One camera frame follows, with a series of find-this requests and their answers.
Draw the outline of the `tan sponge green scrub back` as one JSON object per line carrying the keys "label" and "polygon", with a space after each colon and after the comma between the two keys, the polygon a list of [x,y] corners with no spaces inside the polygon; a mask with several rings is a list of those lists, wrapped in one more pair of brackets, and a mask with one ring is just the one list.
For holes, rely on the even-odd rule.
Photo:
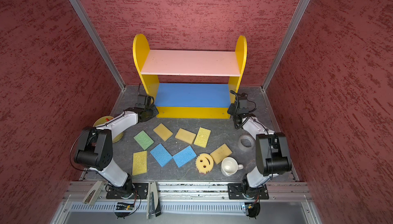
{"label": "tan sponge green scrub back", "polygon": [[164,124],[160,123],[153,131],[164,141],[166,142],[172,135],[171,132]]}

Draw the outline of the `green cellulose sponge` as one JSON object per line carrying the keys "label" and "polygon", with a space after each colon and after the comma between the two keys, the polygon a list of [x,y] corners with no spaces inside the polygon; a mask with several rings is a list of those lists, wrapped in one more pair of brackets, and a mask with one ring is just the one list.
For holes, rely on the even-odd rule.
{"label": "green cellulose sponge", "polygon": [[142,147],[143,150],[147,150],[154,144],[153,139],[145,131],[141,131],[134,136],[134,140]]}

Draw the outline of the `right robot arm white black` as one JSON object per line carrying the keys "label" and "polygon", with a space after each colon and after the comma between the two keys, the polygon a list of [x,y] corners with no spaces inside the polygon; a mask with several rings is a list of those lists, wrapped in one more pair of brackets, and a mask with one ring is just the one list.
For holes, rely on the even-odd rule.
{"label": "right robot arm white black", "polygon": [[256,166],[243,177],[242,192],[244,198],[255,199],[269,180],[292,170],[289,146],[284,133],[268,129],[253,114],[256,109],[249,109],[246,93],[231,90],[230,94],[234,95],[234,102],[227,113],[234,128],[245,130],[254,142]]}

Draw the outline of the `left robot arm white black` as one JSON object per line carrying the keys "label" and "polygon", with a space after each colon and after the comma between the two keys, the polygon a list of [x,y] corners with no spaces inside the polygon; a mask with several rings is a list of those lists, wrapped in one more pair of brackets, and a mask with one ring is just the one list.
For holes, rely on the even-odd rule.
{"label": "left robot arm white black", "polygon": [[94,127],[85,127],[82,130],[77,140],[73,161],[100,174],[120,198],[135,197],[132,177],[113,159],[113,138],[158,114],[154,97],[138,95],[135,107],[125,109],[123,113],[108,122]]}

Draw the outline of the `yellow shelf with coloured boards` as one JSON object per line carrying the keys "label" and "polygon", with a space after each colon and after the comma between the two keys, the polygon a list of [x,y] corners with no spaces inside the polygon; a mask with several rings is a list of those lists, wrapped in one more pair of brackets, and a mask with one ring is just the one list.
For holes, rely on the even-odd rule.
{"label": "yellow shelf with coloured boards", "polygon": [[[133,59],[145,91],[155,100],[159,118],[229,119],[247,61],[247,40],[235,51],[152,50],[137,34]],[[227,77],[227,84],[161,83],[159,76]]]}

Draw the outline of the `clear tape roll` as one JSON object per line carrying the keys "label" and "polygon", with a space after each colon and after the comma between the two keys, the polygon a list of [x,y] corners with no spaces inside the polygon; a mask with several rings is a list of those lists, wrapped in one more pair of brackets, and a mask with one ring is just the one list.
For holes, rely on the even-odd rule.
{"label": "clear tape roll", "polygon": [[255,139],[251,135],[241,135],[237,145],[241,151],[249,152],[255,147]]}

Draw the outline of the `yellow-green pen cup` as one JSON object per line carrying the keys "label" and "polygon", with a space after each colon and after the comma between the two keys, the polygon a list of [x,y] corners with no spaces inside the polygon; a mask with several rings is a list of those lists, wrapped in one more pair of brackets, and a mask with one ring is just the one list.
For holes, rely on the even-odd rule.
{"label": "yellow-green pen cup", "polygon": [[[113,120],[114,117],[112,116],[103,116],[101,118],[99,118],[98,120],[96,120],[96,122],[94,123],[94,127],[107,127],[107,124]],[[119,142],[123,137],[123,133],[120,133],[119,135],[117,135],[116,137],[112,136],[112,141],[113,143],[117,143]]]}

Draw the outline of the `yellow cellulose sponge upper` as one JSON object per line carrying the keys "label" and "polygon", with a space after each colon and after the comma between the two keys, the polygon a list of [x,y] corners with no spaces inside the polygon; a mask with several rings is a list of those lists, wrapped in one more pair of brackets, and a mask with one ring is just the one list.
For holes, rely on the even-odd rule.
{"label": "yellow cellulose sponge upper", "polygon": [[195,138],[194,145],[206,148],[211,130],[205,128],[199,128],[198,134]]}

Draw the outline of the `yellow cellulose sponge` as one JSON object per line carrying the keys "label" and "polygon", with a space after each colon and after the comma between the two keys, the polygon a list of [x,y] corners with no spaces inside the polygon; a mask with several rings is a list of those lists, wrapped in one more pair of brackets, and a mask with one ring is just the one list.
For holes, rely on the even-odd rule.
{"label": "yellow cellulose sponge", "polygon": [[147,151],[135,152],[133,154],[132,175],[137,176],[147,173]]}
{"label": "yellow cellulose sponge", "polygon": [[206,148],[211,130],[205,128],[199,128],[198,134],[195,138],[194,145]]}

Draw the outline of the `blue sponge left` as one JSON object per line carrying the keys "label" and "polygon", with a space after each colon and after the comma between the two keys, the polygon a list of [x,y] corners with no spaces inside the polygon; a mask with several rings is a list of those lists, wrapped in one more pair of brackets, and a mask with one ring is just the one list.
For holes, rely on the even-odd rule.
{"label": "blue sponge left", "polygon": [[154,159],[159,163],[161,167],[164,167],[173,159],[171,154],[165,149],[162,144],[159,144],[155,148],[153,148],[150,151],[150,154],[154,157]]}

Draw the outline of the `white mug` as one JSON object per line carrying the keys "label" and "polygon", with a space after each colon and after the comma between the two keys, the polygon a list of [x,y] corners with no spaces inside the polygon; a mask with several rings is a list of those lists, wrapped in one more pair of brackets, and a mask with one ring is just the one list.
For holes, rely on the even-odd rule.
{"label": "white mug", "polygon": [[224,176],[231,176],[242,170],[244,166],[238,164],[238,162],[232,157],[226,157],[221,162],[221,172]]}

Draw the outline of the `yellow cellulose sponge lower left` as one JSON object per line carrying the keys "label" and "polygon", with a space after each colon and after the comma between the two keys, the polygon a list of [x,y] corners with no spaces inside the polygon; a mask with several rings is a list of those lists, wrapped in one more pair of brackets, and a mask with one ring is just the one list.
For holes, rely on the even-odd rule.
{"label": "yellow cellulose sponge lower left", "polygon": [[132,175],[137,176],[147,173],[147,151],[135,152],[133,154]]}

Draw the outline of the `blue sponge right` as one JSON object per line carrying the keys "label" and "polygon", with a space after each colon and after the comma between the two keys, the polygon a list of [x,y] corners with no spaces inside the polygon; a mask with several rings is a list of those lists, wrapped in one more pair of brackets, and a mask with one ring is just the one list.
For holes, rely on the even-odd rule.
{"label": "blue sponge right", "polygon": [[196,157],[196,153],[194,152],[192,147],[188,146],[180,152],[176,153],[173,156],[173,160],[175,161],[176,165],[181,168]]}

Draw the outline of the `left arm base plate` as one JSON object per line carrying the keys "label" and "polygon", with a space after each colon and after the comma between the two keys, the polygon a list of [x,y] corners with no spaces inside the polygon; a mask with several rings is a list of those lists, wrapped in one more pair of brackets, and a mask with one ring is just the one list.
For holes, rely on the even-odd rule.
{"label": "left arm base plate", "polygon": [[108,184],[105,191],[106,199],[131,200],[136,197],[146,199],[148,183],[132,183],[132,185],[126,184],[123,187],[114,187],[111,184]]}

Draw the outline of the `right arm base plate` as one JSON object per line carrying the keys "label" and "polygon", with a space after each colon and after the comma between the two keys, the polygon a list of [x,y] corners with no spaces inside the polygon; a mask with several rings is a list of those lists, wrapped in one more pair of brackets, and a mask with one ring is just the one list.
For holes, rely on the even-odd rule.
{"label": "right arm base plate", "polygon": [[229,183],[227,187],[229,199],[256,200],[257,197],[259,197],[260,200],[269,199],[266,185],[262,185],[258,188],[250,188],[240,183]]}

